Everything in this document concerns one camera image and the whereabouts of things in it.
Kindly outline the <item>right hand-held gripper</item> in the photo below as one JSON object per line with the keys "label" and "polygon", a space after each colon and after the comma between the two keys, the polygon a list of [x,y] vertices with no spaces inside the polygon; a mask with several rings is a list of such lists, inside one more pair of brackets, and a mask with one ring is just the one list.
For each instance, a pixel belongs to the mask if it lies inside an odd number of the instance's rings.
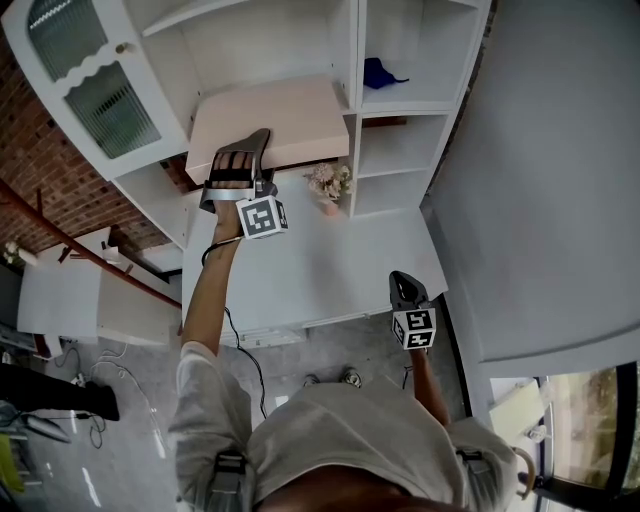
{"label": "right hand-held gripper", "polygon": [[389,292],[394,338],[405,351],[430,348],[437,331],[436,312],[425,286],[417,281],[407,284],[403,272],[392,271]]}

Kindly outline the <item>white cabinet shelving unit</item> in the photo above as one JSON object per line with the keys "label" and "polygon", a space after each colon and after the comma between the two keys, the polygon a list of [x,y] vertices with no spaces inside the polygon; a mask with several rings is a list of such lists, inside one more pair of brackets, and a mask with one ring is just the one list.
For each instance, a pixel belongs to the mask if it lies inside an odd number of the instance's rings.
{"label": "white cabinet shelving unit", "polygon": [[[418,206],[471,78],[491,0],[125,0],[179,120],[184,152],[106,180],[54,121],[6,38],[0,0],[0,178],[61,230],[120,224],[135,207],[180,248],[188,239],[186,160],[200,103],[219,93],[327,75],[350,137],[345,216]],[[377,57],[408,82],[363,85]],[[270,168],[279,172],[297,166]]]}

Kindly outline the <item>person's right forearm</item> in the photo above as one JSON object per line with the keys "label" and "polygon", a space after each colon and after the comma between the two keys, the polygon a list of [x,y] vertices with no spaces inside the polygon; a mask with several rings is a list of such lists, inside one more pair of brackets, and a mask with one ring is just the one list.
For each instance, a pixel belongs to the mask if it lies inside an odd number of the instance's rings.
{"label": "person's right forearm", "polygon": [[451,423],[446,402],[441,393],[435,373],[429,363],[427,351],[409,351],[413,372],[414,397],[443,426]]}

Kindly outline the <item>person's left forearm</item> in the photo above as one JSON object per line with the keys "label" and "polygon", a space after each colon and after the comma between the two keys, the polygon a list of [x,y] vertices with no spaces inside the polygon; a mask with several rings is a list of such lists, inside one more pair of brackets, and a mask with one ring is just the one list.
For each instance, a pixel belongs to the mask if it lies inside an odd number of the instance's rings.
{"label": "person's left forearm", "polygon": [[204,267],[195,286],[182,332],[182,344],[198,342],[219,353],[227,288],[242,226],[234,202],[214,203],[217,225]]}

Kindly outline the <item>white cabinet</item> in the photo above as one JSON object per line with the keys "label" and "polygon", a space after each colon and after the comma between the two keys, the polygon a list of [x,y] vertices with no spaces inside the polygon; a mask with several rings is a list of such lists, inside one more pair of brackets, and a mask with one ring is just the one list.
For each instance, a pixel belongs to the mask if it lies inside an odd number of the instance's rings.
{"label": "white cabinet", "polygon": [[17,329],[96,343],[166,345],[182,313],[58,244],[37,254],[22,279]]}

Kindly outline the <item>person's left hand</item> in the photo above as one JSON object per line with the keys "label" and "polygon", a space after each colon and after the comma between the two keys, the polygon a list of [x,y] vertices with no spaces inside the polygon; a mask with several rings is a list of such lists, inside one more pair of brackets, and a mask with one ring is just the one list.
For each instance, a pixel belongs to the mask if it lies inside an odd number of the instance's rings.
{"label": "person's left hand", "polygon": [[253,152],[221,150],[214,157],[212,169],[215,172],[251,172],[253,169],[253,157]]}

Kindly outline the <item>pale flower bouquet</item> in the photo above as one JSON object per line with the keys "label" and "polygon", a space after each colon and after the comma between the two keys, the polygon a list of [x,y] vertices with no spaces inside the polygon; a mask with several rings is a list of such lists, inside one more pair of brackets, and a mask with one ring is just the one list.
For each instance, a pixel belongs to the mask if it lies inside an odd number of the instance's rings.
{"label": "pale flower bouquet", "polygon": [[319,163],[305,178],[310,191],[323,203],[337,203],[352,193],[353,176],[347,165]]}

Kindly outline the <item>white glass cabinet door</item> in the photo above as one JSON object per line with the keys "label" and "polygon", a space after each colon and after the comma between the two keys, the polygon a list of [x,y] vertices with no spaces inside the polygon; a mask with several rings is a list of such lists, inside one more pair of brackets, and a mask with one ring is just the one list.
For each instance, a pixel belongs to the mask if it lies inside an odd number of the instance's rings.
{"label": "white glass cabinet door", "polygon": [[[36,95],[106,180],[185,151],[125,0],[12,0],[1,22]],[[135,51],[117,55],[123,42]]]}

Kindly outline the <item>blue cloth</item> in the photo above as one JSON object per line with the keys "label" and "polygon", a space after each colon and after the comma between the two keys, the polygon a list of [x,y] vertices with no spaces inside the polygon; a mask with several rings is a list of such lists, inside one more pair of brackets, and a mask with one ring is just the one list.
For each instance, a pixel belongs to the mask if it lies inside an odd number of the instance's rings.
{"label": "blue cloth", "polygon": [[363,69],[363,85],[372,90],[380,90],[382,88],[402,84],[408,82],[409,79],[398,79],[382,64],[377,57],[366,58],[364,60]]}

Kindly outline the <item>person's gray shirt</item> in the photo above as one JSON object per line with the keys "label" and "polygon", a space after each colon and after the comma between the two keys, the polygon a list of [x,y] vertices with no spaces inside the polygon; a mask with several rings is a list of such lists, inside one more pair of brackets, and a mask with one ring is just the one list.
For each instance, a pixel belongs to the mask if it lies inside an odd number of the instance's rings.
{"label": "person's gray shirt", "polygon": [[327,466],[472,512],[504,512],[517,489],[517,458],[503,439],[473,418],[443,427],[387,378],[305,387],[259,425],[249,395],[203,344],[183,346],[176,380],[170,434],[193,512],[251,512]]}

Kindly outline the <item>brown wooden coat rack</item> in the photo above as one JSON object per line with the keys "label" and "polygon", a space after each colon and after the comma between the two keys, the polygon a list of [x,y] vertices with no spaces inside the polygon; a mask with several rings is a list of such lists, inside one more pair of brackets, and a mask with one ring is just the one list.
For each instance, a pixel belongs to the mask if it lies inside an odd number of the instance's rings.
{"label": "brown wooden coat rack", "polygon": [[25,201],[19,194],[17,194],[3,179],[0,178],[0,194],[13,205],[18,211],[24,214],[28,219],[33,221],[36,225],[43,228],[59,242],[71,248],[72,251],[77,252],[81,256],[84,256],[86,260],[97,265],[107,273],[121,279],[122,281],[130,284],[131,286],[145,292],[146,294],[160,300],[161,302],[168,304],[178,310],[182,308],[182,305],[177,300],[161,293],[158,290],[150,287],[144,282],[131,276],[123,270],[120,270],[113,265],[106,262],[101,256],[97,255],[93,251],[86,248],[81,243],[64,233],[54,223],[47,220],[43,214],[37,209],[32,207],[27,201]]}

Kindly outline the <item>curved wooden chair back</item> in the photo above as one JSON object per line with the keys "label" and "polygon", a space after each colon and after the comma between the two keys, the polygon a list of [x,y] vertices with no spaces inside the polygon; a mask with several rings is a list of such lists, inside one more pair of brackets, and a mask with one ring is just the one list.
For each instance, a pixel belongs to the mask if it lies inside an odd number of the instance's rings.
{"label": "curved wooden chair back", "polygon": [[526,471],[518,476],[519,482],[524,486],[523,490],[516,492],[516,495],[525,501],[532,493],[536,479],[538,476],[538,463],[535,456],[531,455],[527,450],[513,446],[512,451],[525,464]]}

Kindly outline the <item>black framed window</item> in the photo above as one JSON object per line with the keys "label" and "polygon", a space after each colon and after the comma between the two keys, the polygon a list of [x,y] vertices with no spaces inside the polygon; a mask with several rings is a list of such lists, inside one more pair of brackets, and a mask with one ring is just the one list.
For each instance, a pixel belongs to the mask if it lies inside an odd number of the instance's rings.
{"label": "black framed window", "polygon": [[535,492],[579,512],[640,512],[640,362],[547,378]]}

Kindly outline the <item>white vase with flowers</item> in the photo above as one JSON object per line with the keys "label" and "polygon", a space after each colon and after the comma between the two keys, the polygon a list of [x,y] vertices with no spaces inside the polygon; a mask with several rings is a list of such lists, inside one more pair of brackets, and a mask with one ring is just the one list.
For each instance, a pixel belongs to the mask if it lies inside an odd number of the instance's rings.
{"label": "white vase with flowers", "polygon": [[8,264],[22,262],[31,266],[38,265],[37,256],[20,247],[15,241],[9,241],[4,244],[2,255]]}

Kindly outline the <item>gray office chair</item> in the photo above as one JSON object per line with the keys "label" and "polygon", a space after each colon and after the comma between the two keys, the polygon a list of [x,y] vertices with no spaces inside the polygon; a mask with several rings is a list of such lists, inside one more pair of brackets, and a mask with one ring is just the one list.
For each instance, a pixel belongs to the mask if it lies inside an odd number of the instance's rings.
{"label": "gray office chair", "polygon": [[0,401],[0,434],[6,434],[13,440],[27,441],[28,433],[59,443],[71,443],[69,435],[52,420],[19,411],[9,402]]}

